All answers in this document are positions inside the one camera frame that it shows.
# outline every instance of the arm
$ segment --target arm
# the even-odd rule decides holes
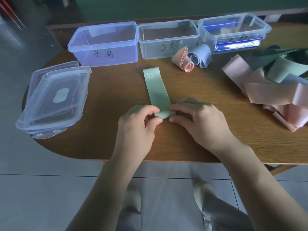
[[[234,137],[222,112],[195,98],[187,98],[169,109],[192,115],[192,121],[183,116],[173,116],[170,121],[185,127],[198,144],[223,163],[257,231],[308,230],[305,210],[276,181],[253,150]]]
[[[163,120],[148,120],[159,112],[153,105],[135,106],[119,120],[115,149],[104,165],[85,202],[66,231],[116,229],[125,190],[151,149],[154,130]]]

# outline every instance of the right hand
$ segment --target right hand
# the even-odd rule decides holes
[[[213,154],[227,150],[234,141],[238,142],[223,113],[212,104],[188,97],[168,109],[191,114],[192,121],[179,115],[172,116],[169,121],[182,125],[198,144]]]

